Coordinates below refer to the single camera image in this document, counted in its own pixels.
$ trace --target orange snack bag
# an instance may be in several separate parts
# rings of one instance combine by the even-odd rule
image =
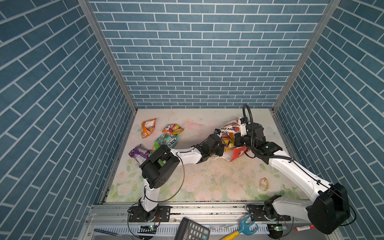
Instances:
[[[141,124],[141,137],[146,138],[148,137],[153,130],[155,130],[155,123],[156,123],[156,118],[144,121]]]

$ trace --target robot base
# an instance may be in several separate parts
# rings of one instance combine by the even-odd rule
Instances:
[[[134,206],[131,209],[131,215],[129,216],[129,222],[152,222],[155,220],[155,217],[160,214],[161,222],[169,222],[170,215],[170,206],[157,206],[150,212],[146,212],[141,204],[139,206]]]

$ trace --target calculator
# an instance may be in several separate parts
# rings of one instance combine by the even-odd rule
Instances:
[[[209,229],[183,218],[174,240],[208,240]]]

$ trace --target purple snack bag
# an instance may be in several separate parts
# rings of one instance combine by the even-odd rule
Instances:
[[[141,167],[144,161],[149,157],[150,153],[150,150],[145,149],[141,144],[139,144],[134,149],[132,149],[132,151],[129,153],[129,156],[134,158],[139,163],[139,167]]]

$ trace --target red and white marker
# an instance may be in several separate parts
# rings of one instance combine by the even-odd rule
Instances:
[[[304,231],[304,230],[308,230],[308,229],[314,229],[314,228],[316,228],[316,227],[313,225],[307,225],[307,226],[295,227],[295,231],[300,232],[300,231]]]

